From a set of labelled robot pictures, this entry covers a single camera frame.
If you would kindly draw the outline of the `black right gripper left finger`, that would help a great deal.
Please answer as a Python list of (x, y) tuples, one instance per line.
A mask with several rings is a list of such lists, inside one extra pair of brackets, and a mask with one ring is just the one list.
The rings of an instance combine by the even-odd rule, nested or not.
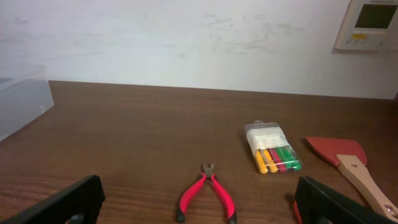
[(1, 224), (95, 224), (105, 198), (100, 177), (89, 175)]

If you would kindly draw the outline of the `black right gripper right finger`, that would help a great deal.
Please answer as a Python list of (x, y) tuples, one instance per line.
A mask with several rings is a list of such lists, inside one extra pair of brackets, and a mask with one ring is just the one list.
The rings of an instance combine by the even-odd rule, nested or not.
[(294, 212), (300, 224), (395, 224), (309, 176), (298, 180)]

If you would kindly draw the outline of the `red scraper with wooden handle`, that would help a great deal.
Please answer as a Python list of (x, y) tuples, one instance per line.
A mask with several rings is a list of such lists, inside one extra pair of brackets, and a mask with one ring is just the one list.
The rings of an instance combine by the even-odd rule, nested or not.
[(313, 150), (335, 166), (378, 214), (397, 222), (397, 207), (383, 194), (366, 168), (367, 157), (354, 140), (307, 136)]

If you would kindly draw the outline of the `clear plastic container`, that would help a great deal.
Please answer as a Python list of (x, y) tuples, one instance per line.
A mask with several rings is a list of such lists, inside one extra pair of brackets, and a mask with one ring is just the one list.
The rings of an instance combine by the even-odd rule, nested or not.
[(54, 106), (41, 66), (1, 68), (1, 140), (5, 140)]

